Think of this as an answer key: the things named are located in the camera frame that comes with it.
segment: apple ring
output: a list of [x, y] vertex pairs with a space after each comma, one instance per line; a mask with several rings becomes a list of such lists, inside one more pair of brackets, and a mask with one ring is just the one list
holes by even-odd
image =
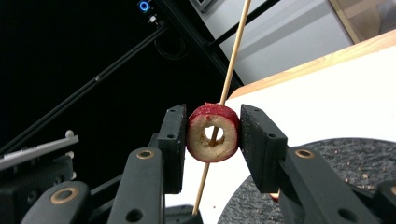
[[[212, 126], [223, 130], [213, 147], [205, 134], [205, 128]], [[205, 103], [189, 116], [187, 150], [198, 161], [225, 161], [238, 149], [238, 128], [239, 118], [230, 107]]]

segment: apple core hole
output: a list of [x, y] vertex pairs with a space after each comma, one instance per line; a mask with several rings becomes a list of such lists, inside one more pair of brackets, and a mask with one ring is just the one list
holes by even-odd
[[[214, 128], [215, 128], [215, 126], [210, 126], [210, 127], [205, 128], [205, 136], [208, 139], [212, 139], [212, 134], [213, 134]], [[219, 140], [223, 135], [224, 135], [224, 131], [221, 128], [219, 128], [218, 135], [216, 136], [216, 140]]]

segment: blue led light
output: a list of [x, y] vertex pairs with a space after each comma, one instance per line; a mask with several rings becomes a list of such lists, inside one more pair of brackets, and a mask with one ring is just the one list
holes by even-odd
[[139, 9], [142, 12], [147, 12], [150, 9], [149, 3], [147, 1], [140, 1], [139, 2]]

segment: bamboo skewer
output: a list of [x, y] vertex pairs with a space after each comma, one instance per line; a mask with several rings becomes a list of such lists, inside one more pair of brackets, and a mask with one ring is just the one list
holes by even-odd
[[[242, 11], [241, 19], [239, 21], [238, 30], [236, 32], [236, 38], [233, 43], [233, 53], [231, 54], [231, 59], [230, 59], [230, 64], [228, 66], [227, 76], [225, 78], [223, 91], [221, 93], [221, 99], [219, 102], [220, 105], [225, 105], [225, 101], [227, 99], [228, 91], [229, 91], [230, 85], [231, 85], [231, 80], [233, 79], [233, 69], [235, 67], [236, 56], [238, 55], [239, 46], [241, 44], [242, 34], [244, 33], [244, 28], [245, 28], [245, 24], [246, 24], [247, 17], [248, 17], [248, 9], [250, 7], [250, 2], [251, 2], [251, 0], [245, 0], [244, 9]], [[214, 127], [213, 133], [212, 133], [212, 138], [210, 139], [210, 143], [209, 143], [209, 145], [211, 147], [214, 147], [216, 144], [216, 138], [218, 136], [218, 132], [219, 132], [219, 127]], [[198, 214], [199, 204], [201, 202], [202, 193], [203, 193], [204, 187], [205, 187], [207, 173], [209, 171], [209, 165], [210, 165], [210, 162], [205, 163], [204, 171], [203, 171], [202, 178], [201, 178], [201, 184], [200, 184], [200, 187], [198, 188], [197, 197], [195, 199], [195, 205], [192, 210], [193, 215]]]

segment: white wall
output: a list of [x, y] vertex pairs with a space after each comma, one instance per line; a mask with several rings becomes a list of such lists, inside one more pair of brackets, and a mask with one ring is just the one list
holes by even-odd
[[[263, 2], [252, 0], [249, 11]], [[244, 3], [217, 0], [205, 13], [197, 13], [218, 38], [239, 22]], [[235, 35], [220, 45], [229, 59], [234, 39]], [[234, 69], [248, 84], [350, 45], [328, 1], [281, 0], [245, 27]]]

